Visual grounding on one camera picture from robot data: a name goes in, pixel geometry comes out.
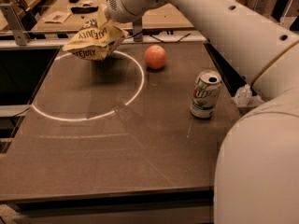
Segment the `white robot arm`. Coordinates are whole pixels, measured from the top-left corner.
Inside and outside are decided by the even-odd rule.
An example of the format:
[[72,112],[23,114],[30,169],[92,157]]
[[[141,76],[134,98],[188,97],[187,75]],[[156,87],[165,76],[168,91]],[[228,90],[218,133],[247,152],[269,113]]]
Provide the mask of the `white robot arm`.
[[107,0],[114,21],[176,7],[264,102],[226,134],[215,224],[299,224],[299,35],[234,0]]

